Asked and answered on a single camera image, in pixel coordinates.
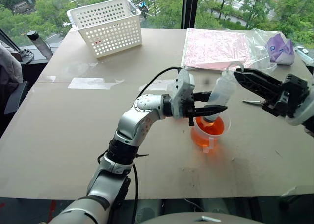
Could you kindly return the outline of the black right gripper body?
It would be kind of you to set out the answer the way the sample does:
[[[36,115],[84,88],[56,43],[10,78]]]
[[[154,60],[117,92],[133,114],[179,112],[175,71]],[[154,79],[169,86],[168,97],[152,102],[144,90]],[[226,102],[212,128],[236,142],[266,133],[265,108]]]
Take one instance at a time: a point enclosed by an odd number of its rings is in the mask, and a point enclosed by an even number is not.
[[[296,110],[309,95],[308,84],[296,75],[288,74],[283,82],[270,89],[262,109],[273,116],[294,118]]]

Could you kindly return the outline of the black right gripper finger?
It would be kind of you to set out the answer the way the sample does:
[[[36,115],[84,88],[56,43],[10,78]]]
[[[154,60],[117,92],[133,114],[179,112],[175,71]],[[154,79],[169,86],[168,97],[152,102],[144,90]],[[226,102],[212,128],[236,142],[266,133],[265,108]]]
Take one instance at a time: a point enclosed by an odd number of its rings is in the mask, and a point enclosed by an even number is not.
[[[265,86],[259,85],[253,82],[252,80],[245,79],[242,76],[241,71],[234,71],[234,77],[243,88],[260,96],[267,103],[275,104],[276,100],[280,96],[281,86],[280,87],[265,87]]]
[[[245,79],[252,80],[265,87],[280,87],[282,84],[281,81],[257,69],[245,68],[241,71],[241,74]]]

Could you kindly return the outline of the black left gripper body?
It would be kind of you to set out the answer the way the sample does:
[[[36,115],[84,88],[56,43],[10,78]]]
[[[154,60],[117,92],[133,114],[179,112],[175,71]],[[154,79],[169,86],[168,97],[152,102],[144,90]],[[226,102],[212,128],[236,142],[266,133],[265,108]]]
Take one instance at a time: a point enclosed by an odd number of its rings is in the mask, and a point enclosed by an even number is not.
[[[183,117],[188,119],[189,126],[194,126],[193,122],[194,109],[195,109],[194,94],[191,93],[183,104]]]

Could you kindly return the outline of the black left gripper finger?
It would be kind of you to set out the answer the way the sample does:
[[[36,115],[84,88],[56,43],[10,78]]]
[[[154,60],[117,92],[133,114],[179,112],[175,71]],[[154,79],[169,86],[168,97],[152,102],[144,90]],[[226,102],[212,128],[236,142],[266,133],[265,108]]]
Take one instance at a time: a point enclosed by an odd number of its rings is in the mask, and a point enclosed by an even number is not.
[[[228,107],[222,105],[205,105],[201,108],[195,108],[195,116],[212,116],[214,114],[220,114]]]
[[[193,94],[193,99],[195,102],[207,102],[211,93],[211,91],[197,92]]]

